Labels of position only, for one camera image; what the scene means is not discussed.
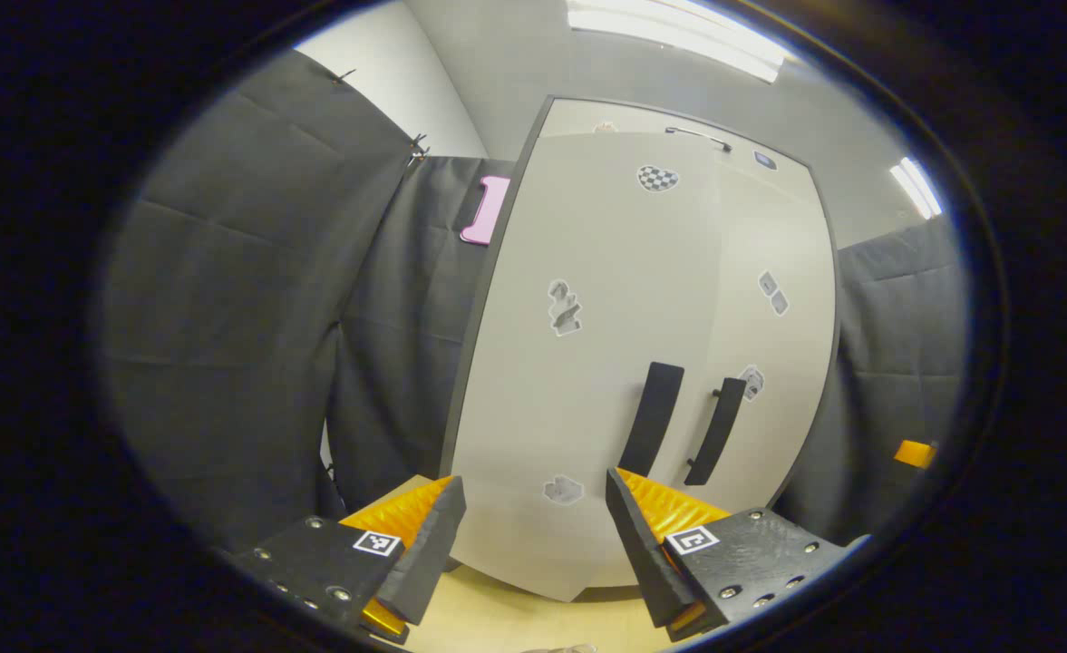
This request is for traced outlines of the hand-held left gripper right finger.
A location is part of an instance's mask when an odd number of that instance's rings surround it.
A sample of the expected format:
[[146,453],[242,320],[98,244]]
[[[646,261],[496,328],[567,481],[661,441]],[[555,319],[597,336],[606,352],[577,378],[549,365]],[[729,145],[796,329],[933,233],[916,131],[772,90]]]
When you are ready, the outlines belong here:
[[728,513],[628,469],[607,471],[605,504],[654,627],[673,642],[739,630],[831,574],[840,546],[766,507]]

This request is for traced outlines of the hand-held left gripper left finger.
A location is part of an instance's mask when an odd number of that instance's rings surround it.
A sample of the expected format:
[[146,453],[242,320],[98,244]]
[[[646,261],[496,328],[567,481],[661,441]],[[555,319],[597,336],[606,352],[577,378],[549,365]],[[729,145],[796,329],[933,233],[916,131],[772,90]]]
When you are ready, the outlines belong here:
[[465,512],[464,483],[451,475],[354,515],[301,517],[226,559],[330,627],[403,646],[428,611]]

